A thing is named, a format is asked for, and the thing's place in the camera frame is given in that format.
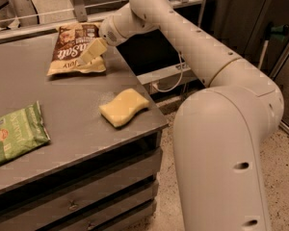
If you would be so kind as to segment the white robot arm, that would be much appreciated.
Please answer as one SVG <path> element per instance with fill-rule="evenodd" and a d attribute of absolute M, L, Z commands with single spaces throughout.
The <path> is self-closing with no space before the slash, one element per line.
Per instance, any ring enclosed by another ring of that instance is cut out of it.
<path fill-rule="evenodd" d="M 204 85 L 173 123 L 185 231 L 272 231 L 259 150 L 283 116 L 279 87 L 169 0 L 129 0 L 102 22 L 99 35 L 119 45 L 153 29 Z"/>

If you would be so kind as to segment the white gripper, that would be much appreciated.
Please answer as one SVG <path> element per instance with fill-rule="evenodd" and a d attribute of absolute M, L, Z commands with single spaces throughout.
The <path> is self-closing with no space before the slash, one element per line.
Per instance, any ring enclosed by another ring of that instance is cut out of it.
<path fill-rule="evenodd" d="M 139 7 L 128 3 L 105 18 L 99 28 L 100 38 L 93 39 L 77 59 L 79 64 L 88 64 L 107 50 L 107 43 L 118 46 L 135 35 L 156 29 L 152 24 L 155 7 Z"/>

